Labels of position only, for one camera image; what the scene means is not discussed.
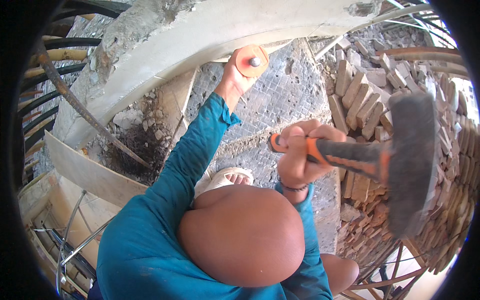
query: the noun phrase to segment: person's right hand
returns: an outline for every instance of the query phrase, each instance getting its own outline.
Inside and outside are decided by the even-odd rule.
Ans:
[[[285,128],[280,134],[279,144],[288,150],[278,161],[277,171],[282,184],[286,187],[301,189],[334,168],[331,165],[316,164],[307,160],[307,136],[334,142],[347,140],[342,131],[321,124],[317,119],[301,121]]]

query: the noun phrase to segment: concrete floor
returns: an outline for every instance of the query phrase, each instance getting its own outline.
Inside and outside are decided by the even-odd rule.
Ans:
[[[221,63],[207,63],[196,75],[185,117],[192,121],[198,108],[220,82]],[[270,55],[270,64],[252,89],[239,102],[235,113],[241,125],[229,129],[209,166],[215,173],[223,168],[253,170],[254,185],[273,188],[277,181],[276,162],[281,155],[267,149],[271,132],[299,120],[331,119],[320,72],[305,39],[295,39]],[[320,251],[335,253],[339,223],[338,175],[336,170],[315,183],[313,200]]]

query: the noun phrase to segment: wall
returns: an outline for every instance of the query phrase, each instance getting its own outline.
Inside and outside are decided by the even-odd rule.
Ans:
[[[153,87],[247,44],[337,36],[375,17],[380,0],[137,1],[106,30],[72,86],[106,124]],[[72,148],[96,133],[63,101],[54,135]]]

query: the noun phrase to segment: sledgehammer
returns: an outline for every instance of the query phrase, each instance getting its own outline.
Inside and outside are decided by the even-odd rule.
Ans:
[[[307,137],[307,160],[345,168],[389,188],[388,228],[410,233],[421,219],[434,172],[436,111],[430,94],[390,100],[393,138],[382,144],[350,144]],[[280,135],[268,139],[273,152],[285,153]]]

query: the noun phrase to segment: debris pile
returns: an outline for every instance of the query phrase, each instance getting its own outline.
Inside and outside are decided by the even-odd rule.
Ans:
[[[378,51],[367,49],[372,46]],[[388,54],[401,53],[399,49],[387,48],[375,39],[367,45],[358,38],[341,40],[336,45],[337,72],[331,76],[335,85],[328,103],[335,126],[348,135],[348,142],[383,143],[393,135],[390,97],[435,95],[440,141],[436,187],[424,226],[417,236],[410,237],[409,250],[426,252],[417,261],[437,274],[462,245],[473,216],[480,180],[479,130],[466,117],[466,96],[455,82],[446,74],[440,78],[428,61],[403,60]],[[415,52],[412,48],[401,50]],[[373,68],[362,67],[367,59]],[[388,230],[389,191],[344,169],[340,169],[340,180],[337,255],[367,266],[395,243]]]

